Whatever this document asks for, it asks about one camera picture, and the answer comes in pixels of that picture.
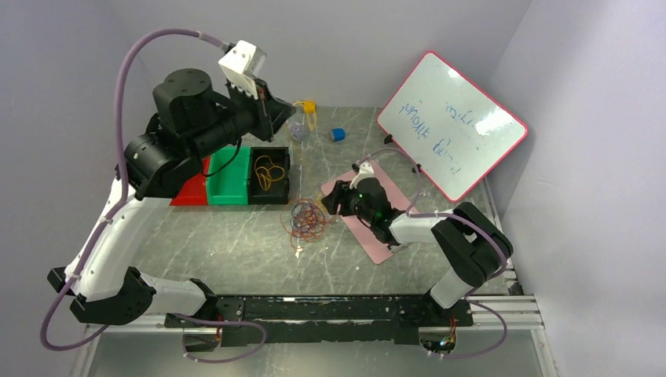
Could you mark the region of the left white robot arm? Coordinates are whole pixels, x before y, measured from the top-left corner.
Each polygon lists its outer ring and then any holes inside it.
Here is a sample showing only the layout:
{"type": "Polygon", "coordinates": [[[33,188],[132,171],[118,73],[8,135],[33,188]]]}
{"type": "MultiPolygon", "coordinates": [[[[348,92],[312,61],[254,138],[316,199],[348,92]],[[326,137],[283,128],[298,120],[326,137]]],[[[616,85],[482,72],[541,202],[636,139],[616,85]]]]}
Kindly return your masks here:
{"type": "Polygon", "coordinates": [[[254,81],[256,94],[228,83],[214,91],[195,68],[170,73],[152,91],[156,113],[146,131],[125,148],[128,178],[115,178],[101,217],[79,259],[49,272],[53,288],[72,297],[70,310],[84,324],[124,325],[145,314],[185,315],[205,327],[220,317],[217,295],[201,280],[165,280],[131,265],[142,240],[206,157],[251,134],[271,141],[295,113],[254,81]]]}

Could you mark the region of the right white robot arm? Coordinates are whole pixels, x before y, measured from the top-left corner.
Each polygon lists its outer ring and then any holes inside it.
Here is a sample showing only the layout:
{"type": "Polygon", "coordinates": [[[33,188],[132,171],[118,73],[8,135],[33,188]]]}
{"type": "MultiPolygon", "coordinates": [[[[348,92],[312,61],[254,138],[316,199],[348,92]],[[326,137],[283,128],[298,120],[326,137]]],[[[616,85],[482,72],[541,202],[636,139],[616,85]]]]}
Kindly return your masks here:
{"type": "Polygon", "coordinates": [[[444,324],[460,299],[502,274],[514,253],[508,238],[472,203],[444,213],[410,214],[391,204],[377,178],[357,184],[337,180],[322,204],[331,215],[356,218],[382,244],[439,246],[451,269],[427,292],[431,299],[423,312],[434,325],[444,324]]]}

